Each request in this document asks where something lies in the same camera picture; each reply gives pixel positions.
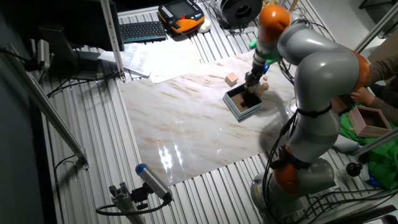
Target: metal grating floor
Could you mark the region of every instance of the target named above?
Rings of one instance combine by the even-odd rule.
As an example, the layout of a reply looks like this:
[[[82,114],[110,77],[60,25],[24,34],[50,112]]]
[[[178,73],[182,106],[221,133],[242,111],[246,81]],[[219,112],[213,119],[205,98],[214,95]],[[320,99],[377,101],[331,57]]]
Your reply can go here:
[[[299,1],[298,6],[307,11],[309,19],[324,25],[307,0]],[[119,22],[158,21],[156,11],[157,8],[152,7],[123,12],[119,14]],[[248,52],[248,44],[256,39],[255,32],[225,36],[216,22],[212,23],[210,32],[190,35],[191,41],[201,53],[203,63]],[[317,32],[333,39],[324,30],[318,29]],[[87,47],[81,50],[98,51]],[[116,68],[115,65],[108,64],[104,67],[110,67],[104,68],[105,74]],[[61,80],[53,79],[44,82],[42,87],[48,93],[59,84]],[[64,122],[84,146],[90,165],[88,170],[82,170],[75,166],[75,158],[60,165],[57,170],[60,201],[55,189],[54,173],[51,171],[59,223],[129,223],[125,217],[105,217],[95,213],[96,207],[111,204],[108,190],[110,185],[125,182],[130,190],[142,185],[141,179],[134,172],[135,166],[141,163],[141,157],[121,97],[120,85],[122,83],[118,78],[82,83],[51,98]],[[47,125],[44,116],[43,119],[49,165],[54,168],[58,161],[73,153],[53,127]],[[329,151],[324,158],[331,162],[334,169],[351,161],[351,158],[335,151]],[[262,223],[262,218],[250,199],[249,186],[254,176],[264,171],[266,160],[265,155],[256,155],[175,184],[170,187],[175,200],[171,206],[143,217],[147,223]],[[357,179],[346,185],[347,188],[342,186],[341,189],[369,188]],[[346,198],[359,196],[362,195],[346,195]],[[330,200],[339,199],[343,199],[343,196],[337,195]],[[151,195],[149,207],[159,205],[160,200]],[[336,208],[330,213],[337,211],[343,214],[348,209]]]

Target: hand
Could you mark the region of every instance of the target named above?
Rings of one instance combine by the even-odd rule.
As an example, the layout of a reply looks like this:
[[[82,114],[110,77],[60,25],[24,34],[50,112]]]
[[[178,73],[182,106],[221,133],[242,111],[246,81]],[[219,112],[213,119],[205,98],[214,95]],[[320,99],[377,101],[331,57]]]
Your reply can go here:
[[[355,102],[361,103],[366,106],[371,106],[374,102],[374,99],[376,98],[364,87],[361,87],[357,91],[352,92],[350,96]]]

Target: white paper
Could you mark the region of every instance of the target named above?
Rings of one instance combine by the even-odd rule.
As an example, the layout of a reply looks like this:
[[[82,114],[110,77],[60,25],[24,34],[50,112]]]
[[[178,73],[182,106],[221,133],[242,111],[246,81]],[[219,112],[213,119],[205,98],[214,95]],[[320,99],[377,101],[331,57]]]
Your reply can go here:
[[[190,39],[173,39],[147,45],[151,48],[152,83],[161,83],[194,72],[200,65],[200,54]]]
[[[120,52],[123,67],[140,77],[148,77],[150,74],[149,54],[149,48],[141,44],[125,44],[124,51]],[[99,59],[116,63],[113,52],[103,52]]]

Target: keyboard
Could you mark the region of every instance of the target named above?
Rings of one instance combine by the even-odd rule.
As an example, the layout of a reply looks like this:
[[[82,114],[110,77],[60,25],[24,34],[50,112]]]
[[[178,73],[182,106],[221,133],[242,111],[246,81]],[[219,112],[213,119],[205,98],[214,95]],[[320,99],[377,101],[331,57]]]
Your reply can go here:
[[[137,22],[121,24],[123,42],[150,42],[166,39],[166,32],[161,22]]]

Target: marble surface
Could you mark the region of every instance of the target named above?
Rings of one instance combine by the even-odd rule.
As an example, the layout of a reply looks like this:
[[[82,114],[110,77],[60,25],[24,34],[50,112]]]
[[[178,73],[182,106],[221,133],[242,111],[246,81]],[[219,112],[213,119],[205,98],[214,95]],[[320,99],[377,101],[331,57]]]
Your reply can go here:
[[[244,83],[252,55],[208,63],[160,84],[139,80],[121,85],[142,161],[166,184],[271,149],[294,97],[279,67],[271,65],[267,72],[270,87],[261,96],[261,109],[250,118],[237,122],[222,100],[225,92]],[[224,81],[230,72],[239,77],[233,87]]]

